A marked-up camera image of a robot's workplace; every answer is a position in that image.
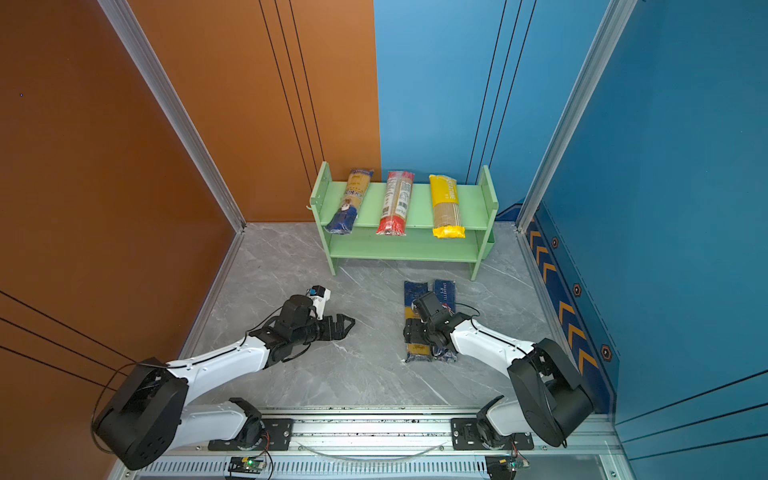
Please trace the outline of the blue Barilla spaghetti box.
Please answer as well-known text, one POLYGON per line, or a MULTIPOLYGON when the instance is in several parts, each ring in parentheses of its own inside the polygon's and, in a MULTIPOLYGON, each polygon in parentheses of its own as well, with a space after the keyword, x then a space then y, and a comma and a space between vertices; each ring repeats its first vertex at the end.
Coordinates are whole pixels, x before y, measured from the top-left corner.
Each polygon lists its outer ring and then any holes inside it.
MULTIPOLYGON (((436 279, 434 281, 434 292, 449 312, 454 314, 456 312, 455 283, 449 280, 436 279)), ((431 353, 436 360, 446 363, 455 363, 458 359, 457 354, 447 348, 432 347, 431 353)))

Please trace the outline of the dark blue portrait spaghetti bag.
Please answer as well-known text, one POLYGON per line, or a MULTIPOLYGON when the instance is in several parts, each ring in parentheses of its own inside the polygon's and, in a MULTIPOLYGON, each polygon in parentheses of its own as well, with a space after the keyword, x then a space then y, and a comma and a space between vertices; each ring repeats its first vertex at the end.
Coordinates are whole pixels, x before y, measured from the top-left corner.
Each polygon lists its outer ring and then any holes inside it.
POLYGON ((431 361, 432 353, 429 345, 424 343, 421 318, 414 307, 414 301, 429 291, 426 282, 404 282, 405 324, 403 329, 406 344, 405 363, 416 361, 431 361))

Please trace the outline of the blue yellow spaghetti bag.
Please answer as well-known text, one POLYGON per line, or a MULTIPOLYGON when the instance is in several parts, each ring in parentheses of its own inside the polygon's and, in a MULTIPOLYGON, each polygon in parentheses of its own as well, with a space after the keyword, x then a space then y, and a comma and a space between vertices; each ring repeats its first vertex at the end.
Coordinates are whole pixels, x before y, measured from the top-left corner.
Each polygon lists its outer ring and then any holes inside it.
POLYGON ((373 170, 365 169, 355 169, 350 172, 340 206, 325 226, 326 232, 338 235, 352 232, 373 174, 373 170))

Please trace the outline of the red white spaghetti bag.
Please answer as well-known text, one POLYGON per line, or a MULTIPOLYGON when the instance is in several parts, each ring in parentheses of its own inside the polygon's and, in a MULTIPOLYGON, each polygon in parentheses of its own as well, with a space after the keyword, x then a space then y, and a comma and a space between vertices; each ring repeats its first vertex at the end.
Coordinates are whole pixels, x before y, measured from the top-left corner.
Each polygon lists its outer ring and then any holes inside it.
POLYGON ((414 174, 393 171, 388 174, 377 235, 404 236, 413 189, 414 174))

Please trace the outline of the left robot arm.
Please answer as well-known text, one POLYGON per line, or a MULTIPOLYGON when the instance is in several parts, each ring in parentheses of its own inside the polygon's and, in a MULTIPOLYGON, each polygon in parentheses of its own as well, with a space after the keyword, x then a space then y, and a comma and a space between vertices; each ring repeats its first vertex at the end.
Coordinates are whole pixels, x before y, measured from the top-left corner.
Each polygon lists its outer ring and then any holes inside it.
POLYGON ((98 400, 94 407, 94 444, 130 470, 193 444, 219 443, 237 450, 265 445, 263 415, 247 400, 232 397, 209 405, 195 401, 235 379, 295 360, 316 342, 345 339, 356 321, 345 314, 326 314, 330 296, 320 286, 295 294, 241 339, 208 353, 123 366, 127 376, 119 388, 108 402, 98 400))

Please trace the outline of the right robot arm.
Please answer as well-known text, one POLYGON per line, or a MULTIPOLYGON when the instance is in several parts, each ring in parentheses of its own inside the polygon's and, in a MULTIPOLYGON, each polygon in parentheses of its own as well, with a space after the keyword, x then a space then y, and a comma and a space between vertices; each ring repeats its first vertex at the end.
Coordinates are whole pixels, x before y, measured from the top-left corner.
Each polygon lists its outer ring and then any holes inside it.
POLYGON ((595 411, 589 385, 557 342, 503 335, 449 309, 433 292, 412 306, 417 317, 404 329, 407 341, 432 353, 469 356, 511 381, 513 401, 499 396, 476 414, 476 436, 483 446, 504 449, 513 436, 533 433, 549 446, 565 447, 571 433, 595 411))

